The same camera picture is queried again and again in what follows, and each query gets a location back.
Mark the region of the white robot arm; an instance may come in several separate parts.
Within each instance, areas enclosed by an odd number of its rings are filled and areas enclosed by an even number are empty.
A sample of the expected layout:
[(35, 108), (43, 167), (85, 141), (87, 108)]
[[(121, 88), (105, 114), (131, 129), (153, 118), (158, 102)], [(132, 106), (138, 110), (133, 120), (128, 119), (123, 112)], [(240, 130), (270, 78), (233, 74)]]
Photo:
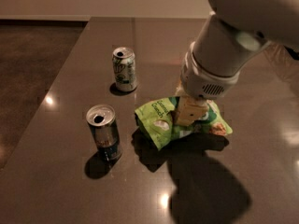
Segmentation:
[(190, 44), (174, 121), (189, 126), (238, 81), (244, 64), (271, 42), (299, 46), (299, 0), (208, 0), (212, 12)]

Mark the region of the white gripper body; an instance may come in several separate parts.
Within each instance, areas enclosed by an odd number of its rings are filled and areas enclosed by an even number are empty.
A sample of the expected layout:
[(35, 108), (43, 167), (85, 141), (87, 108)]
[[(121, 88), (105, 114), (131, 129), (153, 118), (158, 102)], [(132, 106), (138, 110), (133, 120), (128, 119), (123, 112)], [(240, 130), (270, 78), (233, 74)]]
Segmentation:
[(180, 71), (183, 90), (193, 98), (216, 100), (224, 97), (236, 84), (239, 72), (232, 77), (218, 77), (205, 71), (193, 56), (194, 42), (185, 54)]

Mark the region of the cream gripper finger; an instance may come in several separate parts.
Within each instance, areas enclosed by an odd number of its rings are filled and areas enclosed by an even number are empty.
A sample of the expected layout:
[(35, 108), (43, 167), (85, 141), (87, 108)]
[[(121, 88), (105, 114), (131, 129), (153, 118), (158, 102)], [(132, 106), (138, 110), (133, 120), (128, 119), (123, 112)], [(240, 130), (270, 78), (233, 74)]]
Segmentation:
[(181, 83), (179, 83), (179, 84), (177, 85), (175, 95), (176, 95), (176, 96), (182, 96), (183, 94), (184, 94), (183, 86), (182, 86)]
[(205, 99), (180, 96), (175, 111), (174, 123), (180, 126), (190, 126), (203, 117), (207, 111), (208, 106)]

